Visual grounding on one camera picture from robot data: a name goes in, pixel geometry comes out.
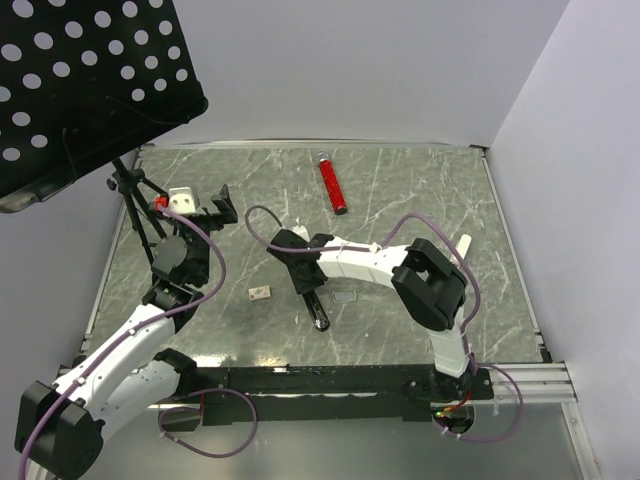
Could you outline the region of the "black stapler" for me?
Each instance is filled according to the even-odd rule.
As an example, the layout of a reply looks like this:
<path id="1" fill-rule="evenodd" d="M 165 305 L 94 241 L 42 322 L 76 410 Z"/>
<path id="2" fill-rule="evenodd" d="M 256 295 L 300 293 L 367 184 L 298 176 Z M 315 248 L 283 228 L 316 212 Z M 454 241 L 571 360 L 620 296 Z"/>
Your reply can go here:
<path id="1" fill-rule="evenodd" d="M 306 292 L 302 295 L 302 298 L 310 314 L 314 328 L 319 332 L 327 331 L 330 327 L 330 320 L 316 292 Z"/>

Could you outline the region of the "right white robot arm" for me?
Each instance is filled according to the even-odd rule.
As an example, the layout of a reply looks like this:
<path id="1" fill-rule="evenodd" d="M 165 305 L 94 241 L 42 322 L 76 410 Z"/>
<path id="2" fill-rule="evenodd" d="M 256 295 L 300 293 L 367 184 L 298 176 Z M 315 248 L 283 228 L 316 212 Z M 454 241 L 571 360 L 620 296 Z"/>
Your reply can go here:
<path id="1" fill-rule="evenodd" d="M 359 280 L 394 290 L 409 316 L 429 335 L 438 390 L 458 398 L 470 388 L 470 349 L 458 320 L 467 281 L 432 242 L 418 238 L 408 246 L 382 247 L 328 234 L 305 240 L 282 229 L 266 250 L 285 265 L 320 331 L 328 329 L 329 320 L 316 290 L 327 281 Z"/>

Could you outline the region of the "white staple box sleeve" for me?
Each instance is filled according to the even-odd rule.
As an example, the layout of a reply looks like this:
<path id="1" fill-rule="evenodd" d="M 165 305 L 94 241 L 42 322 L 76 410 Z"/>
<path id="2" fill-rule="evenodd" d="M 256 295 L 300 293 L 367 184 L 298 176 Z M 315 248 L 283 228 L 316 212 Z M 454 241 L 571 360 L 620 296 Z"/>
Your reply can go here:
<path id="1" fill-rule="evenodd" d="M 252 287 L 248 290 L 249 299 L 254 301 L 266 300 L 272 297 L 271 288 L 269 285 Z"/>

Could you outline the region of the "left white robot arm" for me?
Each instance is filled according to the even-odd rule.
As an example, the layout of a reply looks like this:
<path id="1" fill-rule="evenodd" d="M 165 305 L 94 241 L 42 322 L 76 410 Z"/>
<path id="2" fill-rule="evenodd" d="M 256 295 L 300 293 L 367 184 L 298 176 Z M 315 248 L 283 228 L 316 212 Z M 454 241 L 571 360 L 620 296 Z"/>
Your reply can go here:
<path id="1" fill-rule="evenodd" d="M 19 478 L 78 479 L 108 438 L 141 410 L 165 397 L 184 402 L 194 396 L 194 361 L 158 348 L 224 284 L 219 280 L 209 292 L 200 290 L 209 278 L 209 257 L 222 255 L 211 234 L 237 223 L 238 213 L 227 187 L 211 201 L 214 213 L 187 187 L 156 198 L 155 216 L 175 231 L 161 240 L 152 259 L 154 283 L 130 317 L 85 360 L 52 383 L 36 381 L 23 392 L 14 443 Z"/>

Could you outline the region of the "white stapler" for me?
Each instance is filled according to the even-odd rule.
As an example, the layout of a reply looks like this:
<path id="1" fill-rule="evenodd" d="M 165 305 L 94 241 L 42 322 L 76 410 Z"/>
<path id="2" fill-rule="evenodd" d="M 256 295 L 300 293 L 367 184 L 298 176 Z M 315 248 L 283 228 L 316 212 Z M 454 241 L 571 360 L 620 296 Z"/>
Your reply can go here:
<path id="1" fill-rule="evenodd" d="M 453 254 L 451 256 L 452 263 L 456 266 L 460 266 L 460 259 L 465 259 L 472 242 L 472 237 L 469 234 L 462 234 L 457 244 L 455 245 L 455 249 L 458 252 L 458 255 Z"/>

